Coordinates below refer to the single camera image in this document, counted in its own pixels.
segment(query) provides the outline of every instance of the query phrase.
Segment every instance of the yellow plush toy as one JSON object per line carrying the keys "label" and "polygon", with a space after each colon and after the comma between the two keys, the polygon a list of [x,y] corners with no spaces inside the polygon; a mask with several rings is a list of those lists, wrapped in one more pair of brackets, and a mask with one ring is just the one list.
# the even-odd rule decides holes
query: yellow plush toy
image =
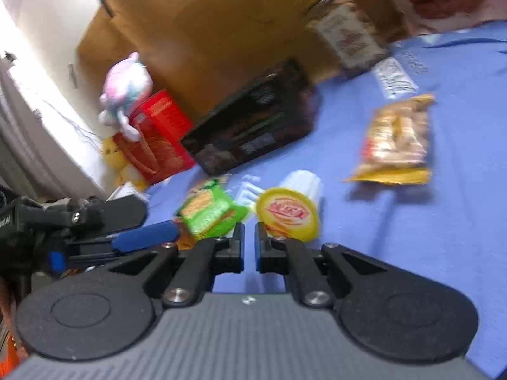
{"label": "yellow plush toy", "polygon": [[102,143],[102,157],[106,164],[118,173],[116,187],[121,186],[126,181],[130,181],[139,191],[148,188],[148,182],[128,162],[111,137],[105,139]]}

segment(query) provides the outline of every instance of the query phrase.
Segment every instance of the round black pad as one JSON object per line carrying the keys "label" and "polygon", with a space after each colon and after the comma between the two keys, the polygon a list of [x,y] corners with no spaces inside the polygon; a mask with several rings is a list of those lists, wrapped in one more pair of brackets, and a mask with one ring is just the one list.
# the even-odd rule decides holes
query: round black pad
{"label": "round black pad", "polygon": [[362,276],[340,306],[346,332],[373,353],[404,363],[464,354],[478,327],[463,294],[409,273]]}
{"label": "round black pad", "polygon": [[16,323],[33,352],[52,359],[98,359],[128,348],[154,310],[135,276],[96,271],[63,279],[21,302]]}

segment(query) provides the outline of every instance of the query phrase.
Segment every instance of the green snack packet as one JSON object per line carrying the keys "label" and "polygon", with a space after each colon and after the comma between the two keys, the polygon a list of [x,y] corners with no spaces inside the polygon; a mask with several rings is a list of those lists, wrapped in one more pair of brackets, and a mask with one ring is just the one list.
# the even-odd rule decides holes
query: green snack packet
{"label": "green snack packet", "polygon": [[247,214],[248,208],[236,204],[217,179],[206,181],[178,210],[196,240],[225,236]]}

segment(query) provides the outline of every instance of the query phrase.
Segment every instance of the red box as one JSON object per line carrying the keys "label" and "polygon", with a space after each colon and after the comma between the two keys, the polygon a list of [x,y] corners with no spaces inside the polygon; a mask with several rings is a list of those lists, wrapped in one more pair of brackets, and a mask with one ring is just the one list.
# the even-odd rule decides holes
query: red box
{"label": "red box", "polygon": [[129,141],[121,133],[113,140],[148,183],[158,183],[195,164],[179,143],[192,122],[166,90],[139,105],[130,114],[130,124],[141,133],[139,141]]}

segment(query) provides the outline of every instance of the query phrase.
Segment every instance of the gray gripper base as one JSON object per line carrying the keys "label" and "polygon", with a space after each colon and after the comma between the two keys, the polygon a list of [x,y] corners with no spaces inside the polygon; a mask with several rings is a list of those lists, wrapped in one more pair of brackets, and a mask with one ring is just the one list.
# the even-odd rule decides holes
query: gray gripper base
{"label": "gray gripper base", "polygon": [[431,366],[381,360],[361,350],[333,316],[290,294],[208,293],[170,309],[149,336],[107,359],[32,356],[8,380],[485,380],[463,358]]}

